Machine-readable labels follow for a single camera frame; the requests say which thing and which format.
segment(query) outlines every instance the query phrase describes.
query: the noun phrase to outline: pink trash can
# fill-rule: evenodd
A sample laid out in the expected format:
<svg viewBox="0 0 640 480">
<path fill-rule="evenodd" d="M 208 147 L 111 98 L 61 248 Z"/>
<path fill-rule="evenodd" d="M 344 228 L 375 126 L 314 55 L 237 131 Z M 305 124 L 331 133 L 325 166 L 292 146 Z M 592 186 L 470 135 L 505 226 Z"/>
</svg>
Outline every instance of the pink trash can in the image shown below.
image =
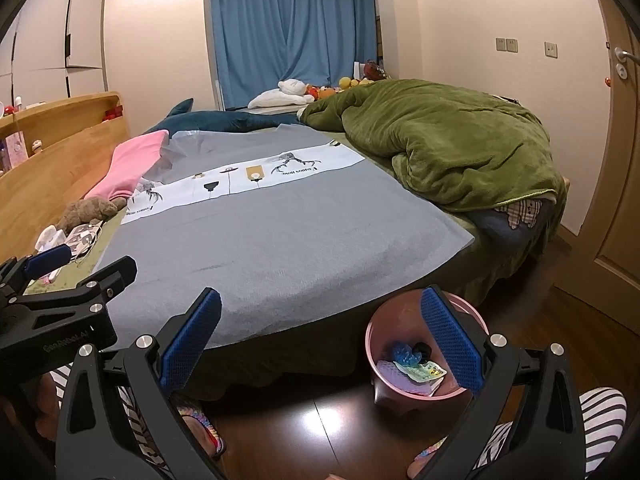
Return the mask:
<svg viewBox="0 0 640 480">
<path fill-rule="evenodd" d="M 458 310 L 471 314 L 488 332 L 484 320 L 468 302 L 456 295 L 445 292 L 451 304 Z M 367 359 L 372 370 L 372 383 L 375 389 L 375 403 L 387 406 L 398 415 L 411 410 L 423 410 L 438 400 L 450 399 L 466 392 L 458 386 L 449 365 L 445 361 L 440 348 L 420 314 L 420 298 L 422 290 L 410 290 L 385 301 L 371 317 L 365 335 Z M 425 342 L 433 353 L 431 360 L 442 366 L 447 375 L 433 397 L 409 394 L 399 390 L 384 379 L 376 368 L 376 362 L 382 359 L 385 351 L 395 341 L 402 341 L 413 346 L 417 342 Z"/>
</svg>

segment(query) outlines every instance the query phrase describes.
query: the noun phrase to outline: silver bolt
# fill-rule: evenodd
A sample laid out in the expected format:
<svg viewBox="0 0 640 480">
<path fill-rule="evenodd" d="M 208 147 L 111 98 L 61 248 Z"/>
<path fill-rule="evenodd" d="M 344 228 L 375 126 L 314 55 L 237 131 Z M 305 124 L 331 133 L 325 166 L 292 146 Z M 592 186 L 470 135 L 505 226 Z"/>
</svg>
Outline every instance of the silver bolt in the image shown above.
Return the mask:
<svg viewBox="0 0 640 480">
<path fill-rule="evenodd" d="M 150 335 L 141 335 L 136 341 L 136 346 L 138 348 L 149 348 L 153 341 L 154 339 Z"/>
<path fill-rule="evenodd" d="M 507 338 L 502 334 L 493 334 L 491 336 L 491 344 L 498 348 L 502 348 L 503 346 L 507 346 Z"/>
<path fill-rule="evenodd" d="M 556 355 L 564 354 L 564 348 L 560 343 L 551 343 L 551 351 Z"/>
<path fill-rule="evenodd" d="M 94 347 L 92 347 L 91 345 L 82 345 L 78 350 L 78 353 L 82 357 L 87 357 L 93 351 L 94 351 Z"/>
</svg>

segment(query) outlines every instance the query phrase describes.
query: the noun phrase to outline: pink blanket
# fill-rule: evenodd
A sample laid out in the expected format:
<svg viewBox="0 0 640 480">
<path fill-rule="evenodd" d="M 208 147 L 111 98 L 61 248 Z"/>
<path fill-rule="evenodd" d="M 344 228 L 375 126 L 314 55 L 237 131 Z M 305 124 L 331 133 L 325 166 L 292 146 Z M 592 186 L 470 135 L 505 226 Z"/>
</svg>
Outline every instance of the pink blanket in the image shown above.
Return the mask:
<svg viewBox="0 0 640 480">
<path fill-rule="evenodd" d="M 107 200 L 129 198 L 144 175 L 160 158 L 160 147 L 167 130 L 140 135 L 116 146 L 107 175 L 84 197 L 101 196 Z"/>
</svg>

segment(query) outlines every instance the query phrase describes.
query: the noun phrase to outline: blue gripper pad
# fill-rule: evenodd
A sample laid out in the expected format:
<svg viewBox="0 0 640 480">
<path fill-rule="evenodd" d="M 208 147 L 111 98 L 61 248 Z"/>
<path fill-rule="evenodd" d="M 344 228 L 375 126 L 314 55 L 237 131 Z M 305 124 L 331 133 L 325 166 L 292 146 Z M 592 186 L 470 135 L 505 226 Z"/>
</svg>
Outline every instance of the blue gripper pad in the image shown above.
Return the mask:
<svg viewBox="0 0 640 480">
<path fill-rule="evenodd" d="M 434 288 L 426 288 L 420 313 L 458 384 L 476 396 L 484 383 L 481 356 L 445 301 Z"/>
<path fill-rule="evenodd" d="M 71 261 L 71 249 L 62 244 L 36 254 L 27 260 L 24 266 L 24 275 L 29 280 L 37 280 L 45 274 L 49 274 L 60 267 L 64 267 Z"/>
<path fill-rule="evenodd" d="M 212 289 L 162 354 L 159 383 L 166 395 L 181 390 L 187 383 L 221 315 L 222 300 Z"/>
</svg>

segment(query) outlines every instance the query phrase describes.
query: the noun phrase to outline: green bed sheet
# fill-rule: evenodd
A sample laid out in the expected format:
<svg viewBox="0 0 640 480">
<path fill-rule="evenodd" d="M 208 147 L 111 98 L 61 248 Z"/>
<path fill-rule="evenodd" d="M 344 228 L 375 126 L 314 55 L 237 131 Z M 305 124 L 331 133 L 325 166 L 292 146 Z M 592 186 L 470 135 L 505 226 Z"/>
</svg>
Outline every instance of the green bed sheet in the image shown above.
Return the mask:
<svg viewBox="0 0 640 480">
<path fill-rule="evenodd" d="M 326 134 L 350 146 L 344 134 Z M 382 170 L 392 171 L 385 167 L 384 160 L 367 158 Z M 401 290 L 340 314 L 283 332 L 207 350 L 196 366 L 185 393 L 201 400 L 217 400 L 232 384 L 266 386 L 288 372 L 346 376 L 354 371 L 362 352 L 369 319 L 384 301 L 398 292 L 437 283 L 443 290 L 453 292 L 472 304 L 481 303 L 497 280 L 511 276 L 527 256 L 538 257 L 543 253 L 548 240 L 558 228 L 563 211 L 564 198 L 558 201 L 552 217 L 539 225 L 530 242 L 509 254 L 498 251 L 491 240 L 463 214 L 450 214 L 475 237 L 475 241 L 439 269 Z M 35 283 L 29 288 L 28 294 L 75 287 L 78 281 L 92 272 L 123 216 L 124 211 L 121 211 L 103 226 L 96 245 L 81 262 L 71 263 L 62 269 L 51 285 Z"/>
</svg>

